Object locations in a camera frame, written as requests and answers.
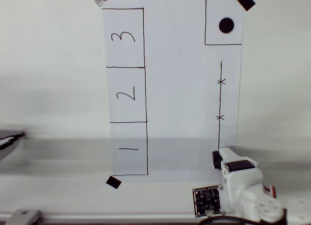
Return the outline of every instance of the drawn rectangle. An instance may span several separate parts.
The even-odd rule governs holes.
[[[112,123],[113,174],[148,173],[147,123]]]
[[[230,18],[234,23],[229,33],[220,30],[219,24],[224,18]],[[243,19],[244,10],[238,2],[205,0],[205,45],[241,45]]]
[[[143,9],[104,9],[108,67],[144,67]]]
[[[111,122],[146,121],[144,69],[107,69]]]

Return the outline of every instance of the white wall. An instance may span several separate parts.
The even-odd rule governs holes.
[[[311,194],[310,0],[255,2],[245,15],[237,150],[261,163],[286,202]],[[0,123],[24,128],[32,144],[109,137],[101,9],[92,0],[0,0],[0,21]],[[85,154],[66,148],[79,158]],[[109,169],[110,150],[99,153]],[[159,211],[150,190],[178,197],[192,187],[176,185],[149,185],[140,203]],[[139,184],[127,187],[137,193]],[[182,203],[172,210],[187,210]],[[20,204],[10,205],[5,211]],[[130,207],[130,200],[123,205]]]

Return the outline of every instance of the black dot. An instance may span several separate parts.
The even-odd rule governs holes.
[[[225,17],[219,22],[219,29],[223,33],[229,33],[234,28],[234,22],[231,18]]]

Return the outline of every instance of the paper taped to wall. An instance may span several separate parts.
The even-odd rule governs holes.
[[[220,180],[212,151],[236,141],[243,7],[108,0],[102,8],[113,174]]]

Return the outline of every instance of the handwritten number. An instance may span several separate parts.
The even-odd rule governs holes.
[[[123,92],[118,92],[117,93],[117,98],[119,99],[119,95],[120,94],[122,94],[122,95],[126,95],[126,96],[128,96],[128,97],[130,97],[132,100],[136,100],[135,99],[135,87],[133,86],[133,96],[130,96],[130,95],[128,95],[128,94],[126,94],[126,93],[123,93]]]
[[[131,33],[129,33],[129,32],[121,32],[120,35],[118,35],[117,33],[112,33],[112,34],[111,34],[111,40],[113,41],[113,36],[114,36],[114,35],[116,35],[117,37],[119,37],[120,40],[122,40],[122,35],[123,35],[123,34],[128,34],[128,35],[130,35],[130,36],[132,37],[132,39],[134,40],[134,42],[136,42],[134,36],[133,36]]]

